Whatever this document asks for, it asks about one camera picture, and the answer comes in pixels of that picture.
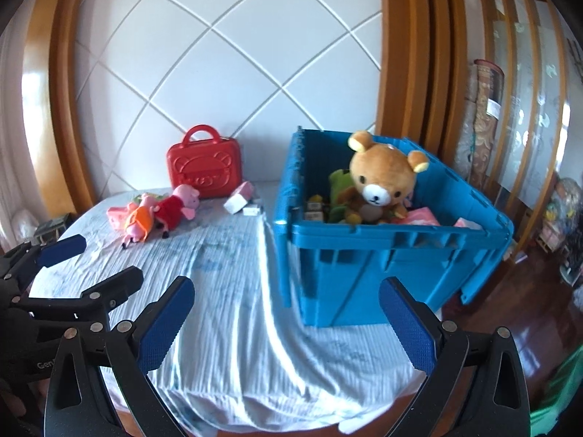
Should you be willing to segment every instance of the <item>dark red wooden floor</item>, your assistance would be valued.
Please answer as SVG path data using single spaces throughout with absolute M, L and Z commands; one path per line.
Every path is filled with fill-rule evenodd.
M 493 332 L 498 326 L 508 327 L 517 342 L 527 378 L 531 408 L 534 409 L 540 401 L 544 383 L 553 370 L 583 343 L 583 315 L 571 303 L 571 295 L 572 289 L 559 276 L 556 260 L 534 248 L 526 261 L 514 267 L 502 264 L 471 306 L 464 307 L 456 299 L 451 300 L 444 307 L 444 319 L 454 320 L 463 329 L 470 331 Z M 469 372 L 462 374 L 442 420 L 435 429 L 435 436 L 448 430 L 465 395 L 469 378 Z M 400 398 L 388 412 L 353 436 L 384 436 L 411 398 Z M 220 437 L 237 435 L 240 434 L 219 433 Z M 257 432 L 247 435 L 259 437 L 269 434 Z M 336 426 L 331 426 L 278 435 L 339 437 L 343 434 Z

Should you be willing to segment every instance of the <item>red handbag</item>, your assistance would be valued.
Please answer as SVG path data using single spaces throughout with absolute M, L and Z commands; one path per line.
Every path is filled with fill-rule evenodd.
M 197 131 L 211 139 L 191 141 Z M 234 138 L 222 138 L 208 125 L 190 128 L 179 144 L 166 154 L 172 188 L 189 184 L 200 191 L 200 198 L 228 197 L 242 182 L 241 149 Z

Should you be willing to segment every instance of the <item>blue storage crate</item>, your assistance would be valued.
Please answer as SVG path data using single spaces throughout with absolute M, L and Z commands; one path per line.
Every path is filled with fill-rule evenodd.
M 304 220 L 306 199 L 328 196 L 330 173 L 348 169 L 353 155 L 350 135 L 300 128 L 292 137 L 274 218 L 286 306 L 292 297 L 289 242 L 299 250 L 301 279 L 294 287 L 306 325 L 386 323 L 378 289 L 391 276 L 433 311 L 459 290 L 462 302 L 470 302 L 501 261 L 514 227 L 482 193 L 429 153 L 429 169 L 417 177 L 413 205 L 429 207 L 444 227 L 353 227 Z M 391 143 L 405 154 L 423 151 L 408 139 L 375 137 L 375 141 Z M 459 217 L 484 229 L 452 227 Z

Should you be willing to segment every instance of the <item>screw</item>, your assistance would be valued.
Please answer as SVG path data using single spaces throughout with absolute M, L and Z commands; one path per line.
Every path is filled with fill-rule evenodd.
M 77 336 L 76 328 L 68 328 L 65 330 L 65 338 L 73 338 Z
M 510 331 L 506 327 L 500 327 L 498 330 L 498 335 L 502 338 L 510 338 Z
M 123 320 L 117 325 L 116 328 L 118 332 L 125 333 L 132 328 L 132 323 L 129 320 Z
M 451 332 L 451 333 L 455 332 L 458 329 L 458 326 L 452 320 L 446 320 L 445 322 L 443 322 L 441 324 L 441 326 L 443 327 L 443 329 L 446 332 Z

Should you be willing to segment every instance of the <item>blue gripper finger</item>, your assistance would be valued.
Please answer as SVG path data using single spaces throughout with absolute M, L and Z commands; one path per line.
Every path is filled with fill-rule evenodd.
M 80 255 L 87 248 L 87 242 L 81 235 L 74 235 L 53 243 L 52 245 L 43 246 L 37 257 L 37 264 L 40 267 L 50 268 L 74 256 Z
M 132 334 L 138 349 L 138 366 L 146 374 L 157 369 L 182 327 L 194 304 L 194 285 L 178 276 L 162 297 L 149 304 L 135 321 Z
M 415 300 L 395 278 L 381 283 L 378 300 L 413 366 L 429 376 L 437 364 L 436 343 L 415 312 Z

